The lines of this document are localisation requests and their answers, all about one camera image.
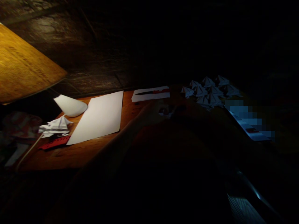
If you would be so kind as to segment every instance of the paper sheet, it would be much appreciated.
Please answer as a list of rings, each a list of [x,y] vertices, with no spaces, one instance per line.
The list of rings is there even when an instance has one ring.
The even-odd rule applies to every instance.
[[[148,91],[154,91],[154,90],[163,90],[163,89],[169,89],[168,86],[161,86],[157,88],[151,88],[151,89],[140,89],[135,90],[132,96],[132,102],[138,102],[138,101],[144,101],[144,100],[153,100],[153,99],[162,99],[162,98],[169,98],[170,93],[158,93],[158,94],[145,94],[145,95],[136,95],[137,93],[142,92],[148,92]]]
[[[92,98],[67,145],[118,132],[123,91]]]

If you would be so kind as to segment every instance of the cloth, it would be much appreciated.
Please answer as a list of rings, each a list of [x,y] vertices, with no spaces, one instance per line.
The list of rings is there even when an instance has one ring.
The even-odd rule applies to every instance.
[[[8,142],[32,144],[38,138],[38,126],[42,119],[20,111],[8,114],[2,121],[3,136]]]

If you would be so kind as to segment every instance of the desk lamp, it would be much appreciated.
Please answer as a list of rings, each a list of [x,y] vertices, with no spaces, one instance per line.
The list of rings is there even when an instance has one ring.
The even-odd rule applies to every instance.
[[[67,72],[0,23],[0,103],[7,104],[60,82]],[[87,109],[84,102],[60,95],[54,98],[69,117]]]

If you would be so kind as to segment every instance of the person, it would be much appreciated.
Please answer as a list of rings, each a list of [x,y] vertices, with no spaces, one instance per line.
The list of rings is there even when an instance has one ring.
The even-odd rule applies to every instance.
[[[121,167],[137,133],[145,126],[167,119],[163,100],[153,101],[84,166],[50,210],[46,223],[112,222],[199,222],[233,223],[224,182],[212,160],[155,164],[150,167]],[[225,154],[253,175],[267,175],[267,186],[284,180],[298,186],[292,169],[240,133],[228,120],[205,110],[193,110],[188,117],[174,119],[196,132],[194,123],[205,128],[203,141],[214,153]],[[221,136],[211,141],[211,132]]]

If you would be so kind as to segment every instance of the wooden surface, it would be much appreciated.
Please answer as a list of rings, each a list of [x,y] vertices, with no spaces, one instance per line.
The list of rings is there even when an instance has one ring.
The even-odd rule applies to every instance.
[[[190,104],[198,106],[193,99],[187,100],[180,96],[179,92],[181,87],[181,85],[172,87],[170,92],[171,97],[164,99],[164,101],[169,105]],[[124,92],[120,130],[122,130],[130,120],[135,118],[140,110],[150,102],[150,100],[147,100],[132,103],[132,95],[133,91]],[[79,100],[88,104],[90,99],[94,97],[86,97]],[[246,97],[236,97],[236,99],[248,101]],[[211,113],[222,119],[230,119],[220,107],[215,107]],[[74,122],[69,125],[70,134],[72,134],[76,128],[81,117],[82,115],[75,118],[66,116],[69,121]],[[118,133],[113,133],[48,152],[38,150],[38,147],[47,143],[49,140],[49,138],[42,138],[21,163],[19,171],[80,168],[117,134]],[[286,145],[290,141],[290,136],[284,137],[281,133],[278,133],[278,135],[279,143],[276,145],[280,152],[284,152],[288,150],[288,148],[293,148],[293,146],[288,147]],[[210,151],[193,132],[179,124],[173,123],[171,120],[167,120],[164,123],[143,128],[135,138],[131,149],[128,151],[125,162],[165,162],[211,157]]]
[[[0,23],[0,103],[40,92],[67,72]]]

